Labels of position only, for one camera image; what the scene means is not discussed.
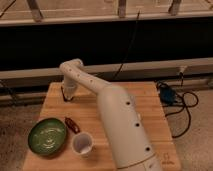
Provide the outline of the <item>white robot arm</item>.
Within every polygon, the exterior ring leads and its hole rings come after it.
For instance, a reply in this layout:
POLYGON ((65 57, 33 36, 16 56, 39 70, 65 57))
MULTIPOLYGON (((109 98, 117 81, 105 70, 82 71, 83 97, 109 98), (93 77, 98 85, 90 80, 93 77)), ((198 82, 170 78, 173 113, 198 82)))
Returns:
POLYGON ((117 171, 163 171, 136 112, 134 100, 122 86, 82 70, 80 59, 60 64, 62 92, 71 100, 77 85, 97 95, 97 106, 117 171))

